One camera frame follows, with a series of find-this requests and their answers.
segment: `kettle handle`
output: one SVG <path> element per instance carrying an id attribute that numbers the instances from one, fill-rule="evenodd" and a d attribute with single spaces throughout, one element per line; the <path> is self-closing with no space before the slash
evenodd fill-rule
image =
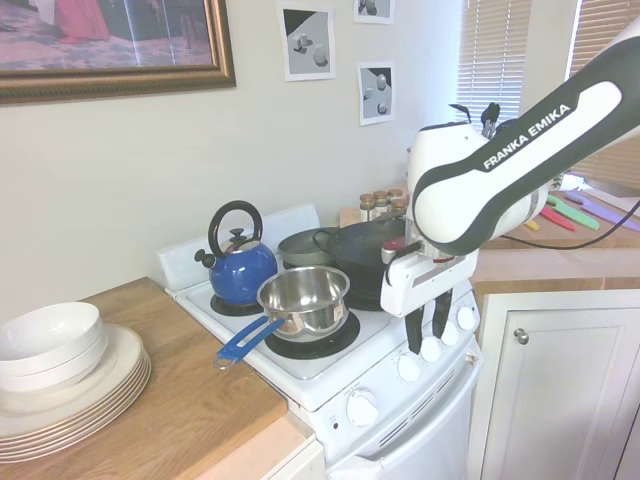
<path id="1" fill-rule="evenodd" d="M 209 247 L 211 248 L 211 252 L 217 258 L 225 258 L 226 255 L 220 249 L 220 244 L 218 243 L 218 231 L 220 230 L 220 223 L 224 216 L 232 212 L 234 210 L 242 210 L 243 212 L 247 212 L 251 219 L 253 220 L 253 237 L 252 240 L 260 241 L 262 238 L 262 217 L 258 212 L 258 209 L 251 205 L 249 202 L 245 202 L 244 200 L 234 200 L 232 202 L 223 205 L 213 216 L 211 219 L 211 223 L 209 224 Z"/>

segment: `pot lid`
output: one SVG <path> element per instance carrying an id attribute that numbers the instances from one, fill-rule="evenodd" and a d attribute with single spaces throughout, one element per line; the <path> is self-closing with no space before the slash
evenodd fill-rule
<path id="1" fill-rule="evenodd" d="M 233 236 L 228 241 L 224 242 L 220 246 L 220 249 L 227 255 L 233 255 L 235 253 L 247 252 L 260 245 L 259 240 L 247 238 L 242 235 L 242 232 L 244 232 L 244 228 L 232 228 L 229 230 L 229 233 Z"/>

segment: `gold picture frame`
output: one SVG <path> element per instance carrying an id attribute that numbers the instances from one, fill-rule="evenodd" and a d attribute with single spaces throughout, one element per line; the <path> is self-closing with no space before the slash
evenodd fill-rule
<path id="1" fill-rule="evenodd" d="M 235 87 L 225 0 L 203 0 L 212 65 L 0 70 L 0 104 L 147 95 Z"/>

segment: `picture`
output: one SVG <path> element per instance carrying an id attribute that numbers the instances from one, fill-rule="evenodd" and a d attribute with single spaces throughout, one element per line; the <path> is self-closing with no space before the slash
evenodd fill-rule
<path id="1" fill-rule="evenodd" d="M 355 21 L 358 23 L 393 23 L 396 0 L 354 0 Z"/>
<path id="2" fill-rule="evenodd" d="M 360 125 L 393 120 L 396 104 L 393 63 L 360 64 L 357 69 L 360 85 Z"/>
<path id="3" fill-rule="evenodd" d="M 333 8 L 279 3 L 285 80 L 335 78 Z"/>
<path id="4" fill-rule="evenodd" d="M 205 1 L 0 0 L 0 74 L 211 66 Z"/>

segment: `oven handle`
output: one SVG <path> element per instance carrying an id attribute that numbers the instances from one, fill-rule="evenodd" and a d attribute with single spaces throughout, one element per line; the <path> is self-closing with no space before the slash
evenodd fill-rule
<path id="1" fill-rule="evenodd" d="M 480 368 L 482 367 L 481 358 L 481 356 L 476 356 L 475 352 L 469 352 L 467 361 L 471 364 L 471 370 L 464 381 L 458 384 L 459 386 L 451 396 L 450 401 L 446 402 L 438 416 L 429 422 L 424 429 L 417 432 L 416 435 L 389 455 L 378 460 L 369 460 L 358 455 L 352 456 L 346 462 L 340 464 L 339 468 L 332 472 L 329 478 L 331 480 L 376 480 L 382 478 L 386 469 L 393 468 L 413 455 L 429 437 L 439 430 L 440 426 L 460 407 L 465 397 L 471 392 L 478 380 Z"/>

